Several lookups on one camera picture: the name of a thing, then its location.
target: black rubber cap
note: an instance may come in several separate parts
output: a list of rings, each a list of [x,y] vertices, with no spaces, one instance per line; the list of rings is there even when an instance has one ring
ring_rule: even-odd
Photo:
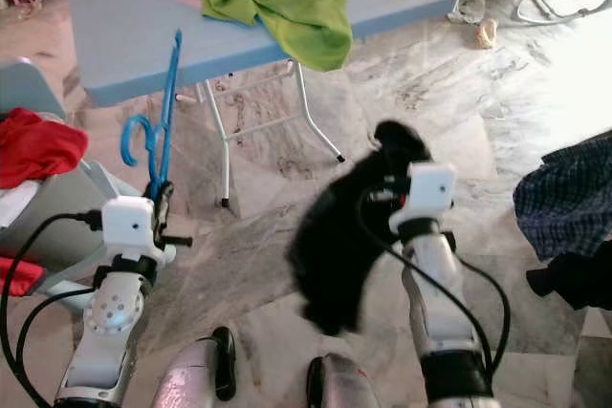
[[[236,345],[227,327],[216,328],[212,337],[217,341],[219,350],[215,392],[221,401],[228,401],[236,395]]]
[[[308,366],[306,400],[308,406],[320,408],[323,402],[323,357],[315,357]]]

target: black fabric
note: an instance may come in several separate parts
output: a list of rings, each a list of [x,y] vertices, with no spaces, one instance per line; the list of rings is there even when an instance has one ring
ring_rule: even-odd
[[[572,308],[612,310],[612,242],[604,242],[592,258],[558,255],[543,269],[527,271],[527,282],[539,296],[556,291]]]
[[[361,192],[385,176],[405,179],[410,162],[431,159],[419,135],[395,121],[379,124],[375,138],[381,149],[327,187],[304,216],[287,253],[297,287],[307,301],[304,316],[330,335],[358,329],[363,283],[381,255],[356,220]],[[375,203],[362,212],[368,227],[389,244],[397,238],[389,230],[388,219],[399,207],[399,201]]]

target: blue hanger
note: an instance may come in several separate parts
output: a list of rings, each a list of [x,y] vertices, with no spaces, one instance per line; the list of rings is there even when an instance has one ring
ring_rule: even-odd
[[[168,165],[170,162],[170,138],[172,135],[172,113],[176,95],[176,74],[179,68],[179,54],[181,53],[181,42],[183,34],[180,30],[174,35],[174,47],[170,57],[170,67],[165,80],[164,103],[162,106],[162,120],[155,127],[144,115],[135,115],[127,119],[123,125],[121,134],[121,157],[128,166],[135,166],[138,162],[130,154],[130,138],[137,124],[144,130],[144,148],[149,153],[149,193],[148,197],[155,201],[162,185],[168,179]],[[158,172],[157,167],[157,144],[161,132],[164,131],[164,147],[162,151],[162,165]]]

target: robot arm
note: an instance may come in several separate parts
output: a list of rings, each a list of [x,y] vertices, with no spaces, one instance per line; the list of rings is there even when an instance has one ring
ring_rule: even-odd
[[[157,269],[175,256],[174,246],[161,249],[155,241],[163,238],[159,221],[166,211],[146,198],[127,196],[102,208],[103,241],[117,255],[110,267],[98,268],[97,290],[83,311],[83,336],[57,391],[55,407],[120,406],[145,326],[146,296]]]
[[[389,226],[404,243],[404,258],[465,303],[462,266],[439,227],[442,213],[451,207],[454,171],[445,164],[423,162],[410,164],[408,173],[410,192]],[[413,269],[404,268],[402,281],[429,407],[499,408],[468,318]]]

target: table leg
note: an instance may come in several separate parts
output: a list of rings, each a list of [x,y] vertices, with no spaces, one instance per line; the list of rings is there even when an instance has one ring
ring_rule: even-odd
[[[229,207],[230,206],[230,140],[226,135],[226,130],[223,126],[223,121],[221,120],[221,114],[219,113],[219,108],[217,107],[217,101],[214,97],[214,93],[210,88],[210,80],[206,80],[204,82],[204,89],[202,88],[202,83],[196,83],[195,85],[196,96],[198,97],[198,102],[204,104],[204,94],[206,92],[206,100],[210,106],[210,111],[212,112],[212,116],[214,117],[214,121],[217,125],[217,130],[219,131],[219,136],[221,138],[221,143],[223,146],[223,196],[221,198],[221,206]]]
[[[230,206],[230,141],[245,136],[247,134],[254,133],[256,131],[260,131],[262,129],[267,129],[272,126],[276,126],[278,124],[283,124],[292,119],[306,118],[306,122],[310,129],[317,135],[317,137],[325,144],[327,148],[336,156],[336,159],[339,162],[344,162],[344,156],[340,153],[340,151],[336,148],[336,146],[322,133],[322,131],[318,128],[318,126],[313,121],[313,118],[310,115],[310,110],[308,108],[308,98],[306,97],[306,87],[304,85],[304,73],[302,71],[302,67],[299,62],[292,60],[291,69],[281,75],[275,75],[268,78],[265,78],[261,81],[255,82],[251,85],[247,85],[246,87],[236,88],[234,90],[225,91],[220,96],[228,96],[233,93],[237,93],[239,91],[244,91],[252,86],[258,86],[262,83],[266,83],[271,80],[275,80],[278,78],[284,78],[286,76],[291,76],[291,74],[295,77],[295,83],[297,84],[297,93],[299,95],[301,114],[298,115],[290,115],[288,117],[275,119],[273,121],[269,121],[267,123],[262,123],[257,126],[253,126],[248,129],[243,129],[240,132],[233,133],[228,135],[226,133],[225,127],[223,126],[223,121],[221,120],[221,113],[219,112],[219,107],[217,106],[216,97],[212,91],[210,86],[210,80],[206,80],[204,83],[197,83],[195,85],[195,92],[197,101],[200,104],[204,104],[205,100],[208,101],[208,105],[210,106],[210,111],[212,112],[212,116],[214,118],[214,122],[217,126],[217,130],[219,131],[219,137],[221,139],[222,147],[223,147],[223,197],[221,198],[221,206],[229,207]],[[177,100],[191,101],[191,97],[177,96]]]
[[[318,126],[313,121],[310,116],[310,110],[308,110],[308,98],[306,97],[306,87],[304,85],[304,73],[302,72],[302,66],[298,61],[294,60],[294,69],[295,69],[295,82],[297,83],[297,92],[299,94],[299,101],[301,102],[302,113],[308,122],[308,126],[313,132],[317,135],[319,139],[325,144],[327,148],[329,148],[332,153],[336,156],[336,160],[339,162],[344,162],[344,156],[340,153],[340,151],[336,148],[336,146],[323,134],[323,132],[318,128]]]

